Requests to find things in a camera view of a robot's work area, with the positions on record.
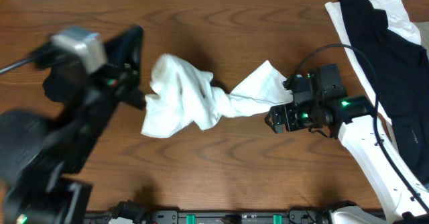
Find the white robot print t-shirt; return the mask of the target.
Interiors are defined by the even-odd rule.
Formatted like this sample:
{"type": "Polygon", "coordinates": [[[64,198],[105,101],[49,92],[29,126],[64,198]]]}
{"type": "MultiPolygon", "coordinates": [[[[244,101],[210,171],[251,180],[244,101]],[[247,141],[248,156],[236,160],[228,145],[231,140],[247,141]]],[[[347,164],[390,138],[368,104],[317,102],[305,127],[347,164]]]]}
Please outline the white robot print t-shirt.
{"type": "Polygon", "coordinates": [[[145,96],[141,134],[169,138],[191,123],[207,130],[221,117],[249,117],[292,102],[291,92],[282,84],[286,78],[269,61],[230,93],[212,86],[213,78],[212,72],[199,70],[175,55],[161,55],[151,71],[153,92],[145,96]]]}

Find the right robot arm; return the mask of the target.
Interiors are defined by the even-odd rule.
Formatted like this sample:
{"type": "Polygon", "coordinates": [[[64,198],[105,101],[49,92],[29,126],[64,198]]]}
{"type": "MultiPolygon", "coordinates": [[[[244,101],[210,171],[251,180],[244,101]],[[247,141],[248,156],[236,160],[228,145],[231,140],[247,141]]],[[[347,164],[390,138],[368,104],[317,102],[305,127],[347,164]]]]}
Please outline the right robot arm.
{"type": "Polygon", "coordinates": [[[387,223],[427,223],[428,190],[402,160],[366,97],[287,103],[270,108],[265,123],[275,133],[329,128],[354,157],[375,191],[387,223]]]}

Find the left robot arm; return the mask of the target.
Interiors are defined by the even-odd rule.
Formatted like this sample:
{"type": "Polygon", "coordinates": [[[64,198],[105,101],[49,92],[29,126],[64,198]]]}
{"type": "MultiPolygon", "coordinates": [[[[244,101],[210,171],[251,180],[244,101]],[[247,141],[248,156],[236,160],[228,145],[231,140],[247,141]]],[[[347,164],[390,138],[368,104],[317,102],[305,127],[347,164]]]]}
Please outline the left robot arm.
{"type": "Polygon", "coordinates": [[[109,41],[70,27],[27,57],[50,69],[46,96],[64,105],[55,118],[14,109],[1,115],[1,179],[6,223],[85,223],[92,185],[73,180],[117,107],[145,108],[139,89],[143,28],[109,41]]]}

